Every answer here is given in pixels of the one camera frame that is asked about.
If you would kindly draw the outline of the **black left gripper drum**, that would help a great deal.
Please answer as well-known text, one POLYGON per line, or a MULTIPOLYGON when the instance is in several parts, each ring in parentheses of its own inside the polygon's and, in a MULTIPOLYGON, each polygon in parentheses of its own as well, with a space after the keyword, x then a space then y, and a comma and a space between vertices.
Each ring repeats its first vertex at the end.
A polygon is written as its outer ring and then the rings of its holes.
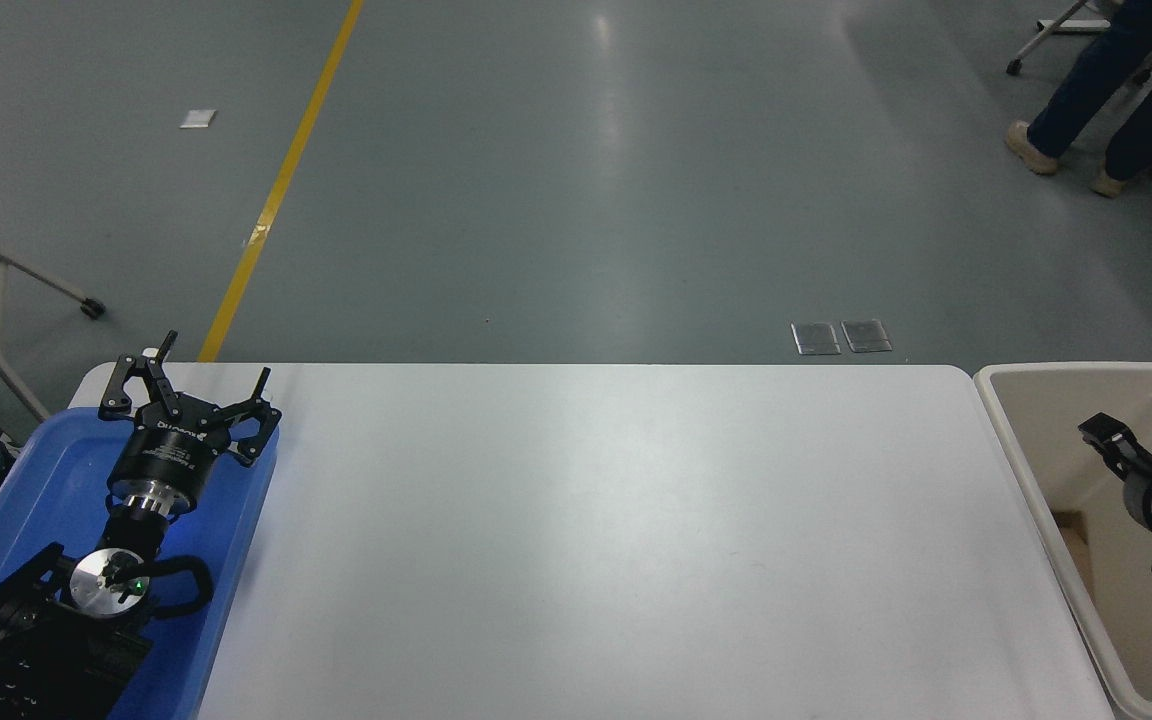
POLYGON ((230 444, 229 425, 215 404, 180 406, 173 415, 162 406, 142 406, 134 414, 132 434, 108 478, 114 497, 159 483, 182 498, 200 498, 230 444))

